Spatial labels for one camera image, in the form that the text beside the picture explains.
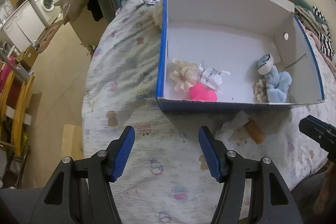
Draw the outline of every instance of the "black cloth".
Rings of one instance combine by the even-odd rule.
[[[103,13],[100,9],[98,0],[89,0],[87,3],[87,9],[91,11],[93,19],[98,22],[103,18]]]

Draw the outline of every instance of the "striped cloth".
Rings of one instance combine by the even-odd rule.
[[[318,16],[325,20],[319,9],[314,7],[314,12],[311,12],[301,6],[295,5],[294,14],[307,30],[313,32],[319,38],[321,42],[321,52],[323,52],[329,59],[332,59],[335,52],[331,42],[328,24],[327,22],[321,24],[315,18],[315,16]]]

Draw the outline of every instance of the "washing machine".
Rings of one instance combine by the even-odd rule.
[[[61,13],[59,6],[54,6],[57,0],[29,0],[38,17],[46,27],[49,27]]]

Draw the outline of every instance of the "bed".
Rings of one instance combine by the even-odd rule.
[[[122,177],[111,184],[124,223],[210,223],[222,185],[211,177],[198,143],[198,128],[214,133],[230,114],[173,115],[155,99],[161,31],[153,6],[128,0],[108,25],[88,72],[83,100],[83,149],[89,157],[119,138],[126,125],[135,128],[135,144]],[[245,158],[273,160],[293,189],[327,161],[327,153],[299,132],[300,119],[311,114],[332,123],[336,83],[311,41],[325,92],[325,103],[282,111],[249,113],[266,133],[256,145],[246,131],[217,133],[228,149]],[[251,182],[246,181],[240,218],[247,217]]]

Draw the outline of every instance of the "blue stuffed animal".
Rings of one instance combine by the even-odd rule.
[[[258,73],[266,79],[267,97],[270,103],[284,103],[292,77],[286,71],[278,72],[273,56],[264,54],[258,61]]]

